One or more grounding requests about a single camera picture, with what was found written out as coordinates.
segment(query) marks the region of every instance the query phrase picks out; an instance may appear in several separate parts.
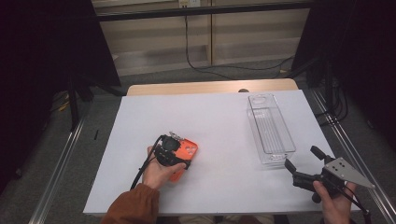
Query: metal frame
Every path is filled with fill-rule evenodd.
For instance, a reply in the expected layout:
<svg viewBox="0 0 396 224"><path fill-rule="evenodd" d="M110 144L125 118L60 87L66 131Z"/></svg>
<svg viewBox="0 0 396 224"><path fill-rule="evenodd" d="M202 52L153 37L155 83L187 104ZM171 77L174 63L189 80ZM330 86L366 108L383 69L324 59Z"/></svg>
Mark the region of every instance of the metal frame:
<svg viewBox="0 0 396 224"><path fill-rule="evenodd" d="M198 15L214 15L238 12L254 12L254 11L274 11L274 10L290 10L303 9L311 7L326 7L330 4L337 3L338 0L305 0L298 2L283 3L265 3L251 4L244 6L223 6L223 7L188 7L188 8L172 8L151 11L136 11L122 13L100 13L96 16L86 17L67 17L58 18L57 20L83 20L83 21L127 21L140 19L153 19L165 17L182 17L182 16L198 16Z"/></svg>

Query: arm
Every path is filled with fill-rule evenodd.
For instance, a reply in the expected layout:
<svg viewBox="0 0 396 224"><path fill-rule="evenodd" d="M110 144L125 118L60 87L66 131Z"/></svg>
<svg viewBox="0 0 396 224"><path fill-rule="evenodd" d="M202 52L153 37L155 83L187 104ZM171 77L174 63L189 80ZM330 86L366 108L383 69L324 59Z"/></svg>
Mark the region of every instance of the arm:
<svg viewBox="0 0 396 224"><path fill-rule="evenodd" d="M144 184L122 193L108 208L102 224L154 223L158 216L160 192Z"/></svg>
<svg viewBox="0 0 396 224"><path fill-rule="evenodd" d="M355 184L347 183L346 186L353 192L355 191ZM349 224L352 202L343 195L331 198L326 188L319 181L314 181L314 188L322 200L324 222L326 224ZM345 193L353 197L353 193L349 189L345 189Z"/></svg>
<svg viewBox="0 0 396 224"><path fill-rule="evenodd" d="M173 173L185 167L185 163L164 167L156 159L152 160L145 173L143 173L143 183L138 184L135 189L122 193L108 208L101 223L154 223L159 210L160 192L158 189L166 183Z"/></svg>

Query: cable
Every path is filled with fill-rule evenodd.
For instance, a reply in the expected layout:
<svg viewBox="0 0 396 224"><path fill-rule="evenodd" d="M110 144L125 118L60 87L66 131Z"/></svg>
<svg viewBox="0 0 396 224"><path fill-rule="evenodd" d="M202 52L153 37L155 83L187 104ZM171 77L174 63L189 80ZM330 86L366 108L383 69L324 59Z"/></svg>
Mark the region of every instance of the cable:
<svg viewBox="0 0 396 224"><path fill-rule="evenodd" d="M335 111L342 104L342 102L341 102L340 94L339 94L340 86L333 86L333 88L335 89L334 95L335 95L336 102L334 103L332 108ZM331 111L329 109L327 109L327 110L325 110L325 111L323 111L321 113L317 113L317 114L314 114L314 115L315 115L315 118L319 118L320 116L325 115L325 114L329 114L330 112Z"/></svg>
<svg viewBox="0 0 396 224"><path fill-rule="evenodd" d="M369 210L366 210L363 205L361 204L361 202L358 200L358 197L356 197L355 193L348 188L347 186L344 186L344 189L348 189L352 192L352 194L355 196L356 201L350 197L348 194L346 194L342 189L338 188L336 185L334 185L334 183L332 181L329 181L327 178L322 178L322 181L325 181L326 183L332 185L332 187L334 189L336 189L340 194L344 195L344 197L346 197L348 200L350 200L352 203L354 203L356 206L359 207L359 209L363 212L363 217L364 217L364 222L365 224L371 224L371 213Z"/></svg>
<svg viewBox="0 0 396 224"><path fill-rule="evenodd" d="M62 99L68 92L67 91L63 91L63 92L58 92L56 93L55 96L58 96L55 100L52 100L52 103L55 103L57 101L59 101L60 99Z"/></svg>
<svg viewBox="0 0 396 224"><path fill-rule="evenodd" d="M151 151L149 152L148 157L147 157L146 160L143 162L142 167L139 169L139 172L137 173L136 177L134 178L134 183L132 184L131 189L134 189L134 188L136 187L137 181L139 181L140 176L142 176L143 172L145 172L146 168L149 166L149 163L150 163L152 160L155 159L155 157L152 158L152 159L151 159L150 157L151 157L152 153L154 152L155 147L158 145L158 142L160 142L160 140L163 139L163 138L164 138L164 135L161 135L160 137L157 138L157 140L155 141L154 145L152 145L152 149L151 149Z"/></svg>
<svg viewBox="0 0 396 224"><path fill-rule="evenodd" d="M242 67L242 66L235 66L235 65L212 65L212 66L205 66L205 67L195 67L195 66L192 65L192 63L190 61L190 54L189 54L189 23L188 23L188 20L187 20L187 16L184 17L184 21L185 21L185 24L186 24L186 36L185 37L186 37L186 59L187 59L187 63L189 64L189 66L192 69L194 69L197 72L214 74L214 75L217 75L217 76L220 76L220 77L228 78L230 80L236 80L236 79L234 79L232 77L227 77L227 76L224 76L224 75L219 74L219 73L209 72L209 71L202 71L202 70L211 69L211 68L236 68L236 69L246 69L246 70L251 70L251 71L265 71L265 70L270 70L270 69L273 69L273 68L277 68L277 67L281 66L283 63L287 62L288 60L294 58L294 55L292 55L289 58L283 60L281 63L279 63L277 65L274 65L274 66L271 66L271 67L266 67L266 68L249 68L249 67Z"/></svg>
<svg viewBox="0 0 396 224"><path fill-rule="evenodd" d="M340 111L334 116L334 118L332 118L332 119L330 119L330 120L328 120L326 122L320 123L319 124L320 127L325 126L325 125L331 125L331 124L339 123L340 121L342 121L343 119L345 119L347 117L347 115L349 113L349 106L348 106L348 103L347 103L347 95L346 95L344 89L342 89L341 87L339 87L339 89L342 90L343 95L344 95L344 102L345 102L346 111L344 112L344 115L341 118L339 118L341 116L342 112L343 112L343 107L342 107L343 104L342 104L341 99L340 99L340 102L341 102L340 103L340 105L341 105Z"/></svg>

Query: black pole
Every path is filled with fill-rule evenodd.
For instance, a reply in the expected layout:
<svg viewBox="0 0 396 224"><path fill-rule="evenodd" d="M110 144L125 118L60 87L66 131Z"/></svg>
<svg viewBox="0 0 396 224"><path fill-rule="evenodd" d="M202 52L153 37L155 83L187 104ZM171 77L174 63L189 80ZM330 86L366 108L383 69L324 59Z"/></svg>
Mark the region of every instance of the black pole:
<svg viewBox="0 0 396 224"><path fill-rule="evenodd" d="M76 97L76 89L73 83L73 75L69 74L69 82L67 85L67 91L69 93L69 104L70 104L70 111L72 113L72 128L71 132L75 130L79 121L78 115L78 106L77 106L77 97Z"/></svg>
<svg viewBox="0 0 396 224"><path fill-rule="evenodd" d="M143 12L111 13L99 14L96 19L99 21L119 21L119 20L137 20L163 17L184 17L210 14L224 14L235 12L252 12L252 11L271 11L310 8L315 4L314 1L286 2L286 3L268 3L247 6L226 6L226 7L187 7L164 10L153 10Z"/></svg>
<svg viewBox="0 0 396 224"><path fill-rule="evenodd" d="M329 61L326 63L326 74L325 74L325 101L327 111L334 115L334 108L333 108L333 96L332 96L332 65Z"/></svg>
<svg viewBox="0 0 396 224"><path fill-rule="evenodd" d="M315 57L308 62L304 63L294 71L292 71L290 74L286 76L286 78L295 78L299 76L301 73L305 72L306 70L310 69L312 66L316 65L320 61L319 57Z"/></svg>

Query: wire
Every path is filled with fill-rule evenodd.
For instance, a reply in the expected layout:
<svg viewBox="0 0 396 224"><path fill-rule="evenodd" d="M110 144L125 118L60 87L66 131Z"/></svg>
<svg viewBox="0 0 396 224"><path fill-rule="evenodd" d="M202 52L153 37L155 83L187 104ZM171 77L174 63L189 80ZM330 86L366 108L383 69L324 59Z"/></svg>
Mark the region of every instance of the wire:
<svg viewBox="0 0 396 224"><path fill-rule="evenodd" d="M344 197L346 197L348 200L350 200L352 203L354 203L356 206L359 207L359 209L363 212L363 214L369 214L369 211L366 210L363 205L361 205L361 203L355 201L352 197L350 197L348 194L346 194L342 189L338 188L338 186L336 186L332 181L328 180L327 178L322 178L322 181L332 185L332 187L334 189L336 189L340 194L344 195Z"/></svg>
<svg viewBox="0 0 396 224"><path fill-rule="evenodd" d="M337 108L338 108L338 106L341 104L341 100L340 100L340 98L339 98L339 88L338 87L333 87L336 91L335 91L335 98L336 98L336 102L335 102L335 104L332 106L332 108L334 109L334 110L336 110ZM322 115L326 115L326 114L330 114L331 113L331 110L330 109L327 109L327 110L325 110L325 111L323 111L323 112L321 112L321 113L317 113L317 114L314 114L315 115L315 118L319 118L320 116L322 116Z"/></svg>
<svg viewBox="0 0 396 224"><path fill-rule="evenodd" d="M152 153L154 152L155 147L158 145L158 142L160 142L160 140L163 139L163 138L164 138L164 135L161 135L160 137L157 138L157 140L155 141L154 145L152 145L152 149L151 149L151 151L149 152L148 157L147 157L146 160L143 162L142 167L139 169L139 172L137 173L136 177L134 178L134 183L132 184L131 189L134 189L134 188L136 187L137 181L139 181L140 176L142 176L142 174L145 172L146 168L149 166L149 163L150 163L152 160L155 159L155 157L152 158L152 159L151 159L150 157L151 157Z"/></svg>
<svg viewBox="0 0 396 224"><path fill-rule="evenodd" d="M214 74L214 75L217 75L217 76L220 76L220 77L228 78L230 80L236 80L235 78L227 77L227 76L224 76L224 75L219 74L219 73L210 72L210 71L202 71L202 70L211 69L211 68L236 68L236 69L245 69L245 70L251 70L251 71L265 71L265 70L278 68L279 66L282 66L283 63L285 63L288 60L291 60L291 59L294 58L294 55L292 55L289 58L283 60L281 63L279 63L277 65L274 65L274 66L266 67L266 68L249 68L249 67L235 66L235 65L212 65L212 66L204 66L204 67L195 67L195 66L192 65L192 63L190 61L190 54L189 54L189 23L188 23L188 20L187 20L187 16L184 17L184 22L186 24L186 59L187 59L187 63L189 64L189 66L192 69L194 69L197 72Z"/></svg>
<svg viewBox="0 0 396 224"><path fill-rule="evenodd" d="M338 96L338 98L339 98L338 100L339 100L339 102L340 102L340 106L339 106L339 107L341 107L341 108L339 109L339 111L337 112L337 114L334 116L334 118L331 118L330 120L327 120L327 121L325 121L325 122L323 122L323 123L320 123L320 124L319 124L320 127L325 126L325 125L332 125L332 124L335 124L335 123L339 123L340 121L342 121L343 119L345 119L345 118L347 117L348 113L349 113L349 106L348 106L348 103L347 103L347 94L345 93L344 89L342 89L340 86L338 87L338 89L341 90L341 91L343 92L344 103L342 103L341 97Z"/></svg>
<svg viewBox="0 0 396 224"><path fill-rule="evenodd" d="M350 189L350 188L347 187L347 186L345 186L345 189L348 189L348 190L353 194L353 196L356 198L356 201L357 201L358 203L361 203L361 200L358 198L358 195L356 195L355 192L353 192L352 189Z"/></svg>

